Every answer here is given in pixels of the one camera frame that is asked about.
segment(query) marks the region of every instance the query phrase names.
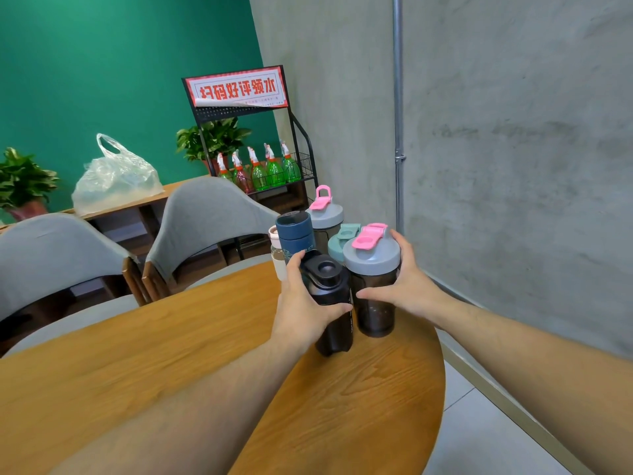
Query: plastic bag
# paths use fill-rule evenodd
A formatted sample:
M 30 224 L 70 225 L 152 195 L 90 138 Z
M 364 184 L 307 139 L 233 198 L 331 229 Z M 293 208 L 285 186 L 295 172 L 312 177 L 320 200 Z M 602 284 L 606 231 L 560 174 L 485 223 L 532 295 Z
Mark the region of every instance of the plastic bag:
M 107 150 L 101 144 L 102 140 L 119 153 Z M 89 215 L 125 205 L 163 191 L 156 170 L 140 156 L 107 135 L 97 134 L 97 144 L 104 157 L 93 159 L 85 166 L 86 172 L 72 194 L 77 215 Z

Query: hand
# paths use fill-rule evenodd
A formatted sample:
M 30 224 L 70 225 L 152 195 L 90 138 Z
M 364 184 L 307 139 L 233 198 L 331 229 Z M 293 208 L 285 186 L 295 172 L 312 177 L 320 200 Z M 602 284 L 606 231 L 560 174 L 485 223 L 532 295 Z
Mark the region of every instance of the hand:
M 400 245 L 402 264 L 396 283 L 386 287 L 363 288 L 356 294 L 359 298 L 386 301 L 419 317 L 437 324 L 437 314 L 453 302 L 453 298 L 441 291 L 426 273 L 415 263 L 411 244 L 392 230 L 391 235 Z
M 293 344 L 302 354 L 319 339 L 328 323 L 352 309 L 349 303 L 321 306 L 312 299 L 299 270 L 304 255 L 305 250 L 295 253 L 286 265 L 288 279 L 282 283 L 277 300 L 271 337 Z

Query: pink flip cap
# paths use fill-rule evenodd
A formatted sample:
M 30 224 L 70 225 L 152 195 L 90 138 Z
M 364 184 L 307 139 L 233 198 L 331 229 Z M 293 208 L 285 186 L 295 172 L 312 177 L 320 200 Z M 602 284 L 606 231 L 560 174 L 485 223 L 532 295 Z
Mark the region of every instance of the pink flip cap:
M 352 248 L 360 250 L 371 250 L 378 244 L 385 235 L 387 225 L 385 223 L 370 223 L 360 230 L 360 235 L 352 241 Z
M 332 201 L 332 191 L 330 190 L 329 186 L 327 185 L 319 185 L 318 187 L 316 187 L 316 200 L 314 200 L 312 202 L 312 205 L 310 205 L 310 209 L 311 210 L 322 210 L 323 208 L 327 207 L 327 204 L 329 202 Z M 326 190 L 327 191 L 327 195 L 326 196 L 321 196 L 321 190 Z

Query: sign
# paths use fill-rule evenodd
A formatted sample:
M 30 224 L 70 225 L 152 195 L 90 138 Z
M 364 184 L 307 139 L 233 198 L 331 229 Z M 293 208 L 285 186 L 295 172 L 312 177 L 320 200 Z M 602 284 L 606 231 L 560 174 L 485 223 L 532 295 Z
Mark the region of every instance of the sign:
M 281 67 L 185 79 L 194 106 L 288 106 Z

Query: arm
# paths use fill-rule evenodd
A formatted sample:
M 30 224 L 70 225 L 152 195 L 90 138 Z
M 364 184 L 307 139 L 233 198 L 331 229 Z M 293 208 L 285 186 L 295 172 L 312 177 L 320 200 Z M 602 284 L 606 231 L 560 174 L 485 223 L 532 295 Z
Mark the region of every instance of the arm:
M 270 340 L 106 433 L 53 474 L 225 474 L 297 360 L 348 304 L 317 305 L 290 260 Z
M 388 301 L 452 335 L 597 475 L 633 467 L 633 363 L 453 299 L 415 264 L 396 232 L 401 272 L 360 298 Z

